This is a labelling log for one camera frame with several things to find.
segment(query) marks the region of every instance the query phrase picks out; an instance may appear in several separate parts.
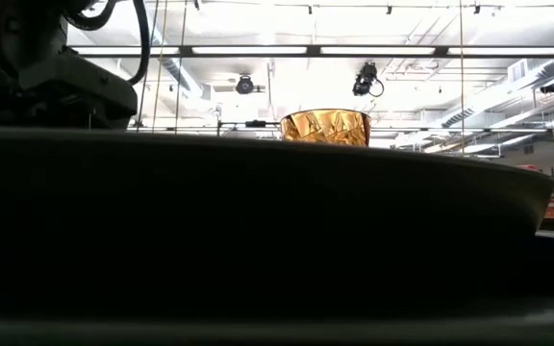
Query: security camera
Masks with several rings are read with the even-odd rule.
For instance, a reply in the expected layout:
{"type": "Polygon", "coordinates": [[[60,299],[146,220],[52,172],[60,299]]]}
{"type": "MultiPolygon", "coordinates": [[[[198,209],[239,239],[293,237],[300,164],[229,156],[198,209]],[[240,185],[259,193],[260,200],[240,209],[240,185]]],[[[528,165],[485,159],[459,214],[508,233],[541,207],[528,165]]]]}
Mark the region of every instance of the security camera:
{"type": "Polygon", "coordinates": [[[542,86],[540,88],[540,92],[543,94],[547,94],[549,92],[554,92],[554,83],[548,86],[542,86]]]}
{"type": "Polygon", "coordinates": [[[356,82],[354,82],[352,92],[355,96],[364,96],[367,94],[373,97],[382,96],[384,93],[384,84],[377,79],[377,68],[375,67],[375,63],[365,62],[365,65],[356,76],[356,82]],[[382,86],[382,92],[379,95],[371,93],[371,87],[376,83],[382,86]]]}
{"type": "Polygon", "coordinates": [[[251,76],[240,76],[237,83],[237,92],[241,95],[246,95],[254,91],[254,84],[251,82],[251,76]]]}

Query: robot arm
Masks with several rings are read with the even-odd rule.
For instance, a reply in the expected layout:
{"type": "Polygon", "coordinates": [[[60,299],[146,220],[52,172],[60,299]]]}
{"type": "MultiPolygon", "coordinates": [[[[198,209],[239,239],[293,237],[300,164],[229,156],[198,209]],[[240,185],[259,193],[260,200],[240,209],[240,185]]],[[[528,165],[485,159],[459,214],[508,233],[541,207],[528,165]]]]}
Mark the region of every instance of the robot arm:
{"type": "Polygon", "coordinates": [[[127,127],[137,112],[132,85],[146,74],[150,54],[146,8],[133,1],[142,55],[136,75],[124,81],[65,47],[67,23],[97,30],[117,0],[95,17],[82,11],[96,0],[0,0],[0,125],[127,127]]]}

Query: ventilation duct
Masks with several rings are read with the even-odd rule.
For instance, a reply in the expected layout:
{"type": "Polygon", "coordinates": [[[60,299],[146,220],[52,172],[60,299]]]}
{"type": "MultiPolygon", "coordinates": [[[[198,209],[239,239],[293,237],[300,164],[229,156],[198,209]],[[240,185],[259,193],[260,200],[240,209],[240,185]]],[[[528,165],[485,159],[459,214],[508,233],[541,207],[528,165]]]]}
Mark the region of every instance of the ventilation duct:
{"type": "MultiPolygon", "coordinates": [[[[149,19],[150,27],[153,27],[152,18],[149,19]]],[[[151,46],[166,45],[164,38],[162,37],[163,28],[160,28],[159,24],[155,24],[155,30],[153,30],[153,40],[151,46]]],[[[168,71],[172,78],[179,83],[179,86],[183,89],[183,93],[189,97],[210,99],[210,95],[205,95],[204,88],[197,83],[186,69],[181,66],[180,62],[172,58],[158,58],[158,62],[162,64],[162,67],[168,71]]]]}
{"type": "MultiPolygon", "coordinates": [[[[554,129],[554,120],[547,123],[544,126],[538,126],[533,129],[554,129]]],[[[468,144],[466,146],[466,152],[467,150],[471,151],[472,149],[467,149],[467,148],[472,148],[472,147],[483,148],[483,146],[487,146],[483,149],[483,150],[486,150],[498,144],[501,144],[502,147],[512,146],[512,145],[520,144],[525,139],[533,138],[535,136],[540,136],[540,135],[542,134],[531,134],[531,135],[524,136],[523,134],[507,133],[507,134],[496,134],[496,136],[487,136],[483,140],[476,141],[476,144],[473,144],[473,145],[468,144]]]]}
{"type": "Polygon", "coordinates": [[[441,126],[448,128],[464,119],[513,99],[515,92],[525,88],[543,87],[548,83],[554,83],[554,60],[530,69],[514,82],[491,86],[472,96],[467,101],[464,111],[461,111],[461,105],[451,108],[441,118],[441,126]]]}
{"type": "MultiPolygon", "coordinates": [[[[551,110],[551,109],[554,109],[554,100],[550,101],[547,104],[539,106],[535,109],[532,109],[530,111],[526,111],[522,114],[514,115],[514,116],[511,116],[507,119],[496,122],[496,123],[490,125],[490,127],[492,129],[506,128],[508,126],[516,124],[517,122],[523,121],[523,120],[525,120],[525,119],[527,119],[531,116],[540,115],[541,113],[543,113],[545,111],[548,111],[548,110],[551,110]]],[[[515,135],[515,134],[504,134],[504,135],[496,134],[495,136],[500,136],[501,138],[512,138],[512,137],[516,137],[517,135],[515,135]]],[[[480,143],[480,142],[483,142],[483,141],[484,142],[490,142],[490,141],[495,141],[496,142],[497,141],[497,138],[492,138],[491,134],[476,134],[476,135],[469,136],[467,138],[467,145],[470,144],[470,142],[473,139],[475,139],[476,143],[480,143]]],[[[439,145],[436,145],[434,147],[427,148],[429,151],[427,151],[427,149],[425,149],[425,152],[437,153],[437,152],[440,152],[440,151],[450,150],[450,149],[454,148],[454,146],[459,146],[460,143],[461,143],[461,139],[460,138],[455,138],[455,139],[452,139],[452,140],[448,140],[447,142],[445,142],[443,144],[439,144],[439,145]]]]}

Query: black cable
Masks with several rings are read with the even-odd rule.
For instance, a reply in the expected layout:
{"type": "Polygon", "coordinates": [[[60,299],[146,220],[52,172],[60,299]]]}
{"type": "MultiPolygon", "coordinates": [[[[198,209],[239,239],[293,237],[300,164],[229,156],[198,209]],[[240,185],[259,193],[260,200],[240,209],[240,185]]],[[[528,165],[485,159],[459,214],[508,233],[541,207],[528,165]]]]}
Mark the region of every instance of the black cable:
{"type": "MultiPolygon", "coordinates": [[[[155,12],[153,13],[153,28],[151,29],[151,42],[153,42],[153,38],[155,37],[155,26],[158,23],[158,7],[160,6],[160,0],[157,0],[155,3],[155,12]]],[[[138,108],[138,119],[140,122],[136,126],[136,132],[138,133],[140,131],[140,123],[142,122],[142,110],[144,109],[144,93],[146,92],[146,78],[142,82],[142,93],[140,94],[140,107],[138,108]]]]}
{"type": "Polygon", "coordinates": [[[380,96],[384,95],[384,90],[385,90],[385,89],[384,89],[384,83],[382,83],[382,81],[380,81],[380,80],[379,80],[379,79],[377,79],[377,78],[375,79],[375,81],[377,81],[377,83],[379,83],[379,84],[380,84],[380,86],[382,86],[382,92],[380,92],[380,94],[379,94],[379,95],[373,95],[373,94],[371,93],[371,91],[369,91],[369,95],[371,95],[371,96],[373,96],[373,97],[376,97],[376,98],[377,98],[377,97],[380,97],[380,96]]]}
{"type": "Polygon", "coordinates": [[[149,22],[146,18],[146,8],[143,0],[134,0],[134,8],[138,17],[138,25],[140,26],[140,64],[136,75],[128,81],[132,85],[140,82],[147,69],[149,68],[149,59],[151,58],[151,37],[149,33],[149,22]]]}
{"type": "Polygon", "coordinates": [[[78,13],[63,13],[63,17],[67,22],[72,26],[84,30],[84,31],[95,31],[101,29],[108,23],[109,19],[113,15],[114,5],[116,5],[117,0],[108,0],[104,10],[96,15],[95,17],[87,17],[81,12],[78,13]]]}

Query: ceiling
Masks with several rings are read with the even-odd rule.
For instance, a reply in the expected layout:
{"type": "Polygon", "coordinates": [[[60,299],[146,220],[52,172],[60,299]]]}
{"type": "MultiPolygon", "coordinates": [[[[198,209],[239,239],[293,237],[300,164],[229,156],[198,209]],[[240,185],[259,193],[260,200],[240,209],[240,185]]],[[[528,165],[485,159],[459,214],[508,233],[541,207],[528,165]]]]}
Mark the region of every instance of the ceiling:
{"type": "MultiPolygon", "coordinates": [[[[169,45],[395,44],[554,45],[554,0],[464,1],[463,37],[458,0],[189,0],[147,1],[156,30],[169,45]],[[391,14],[387,4],[391,4],[391,14]]],[[[95,9],[100,11],[102,4],[95,9]]],[[[96,32],[70,28],[69,45],[139,45],[131,1],[117,4],[111,21],[96,32]]],[[[121,76],[138,59],[94,59],[121,76]]],[[[507,78],[516,59],[375,59],[385,86],[379,98],[352,95],[358,70],[370,60],[350,58],[189,58],[180,64],[210,95],[177,93],[177,81],[158,62],[150,64],[142,100],[142,121],[158,127],[212,126],[225,121],[275,119],[311,108],[365,111],[374,126],[423,126],[446,110],[507,78]],[[251,76],[261,92],[238,95],[240,75],[251,76]]],[[[488,112],[502,117],[533,108],[533,92],[488,112]]]]}

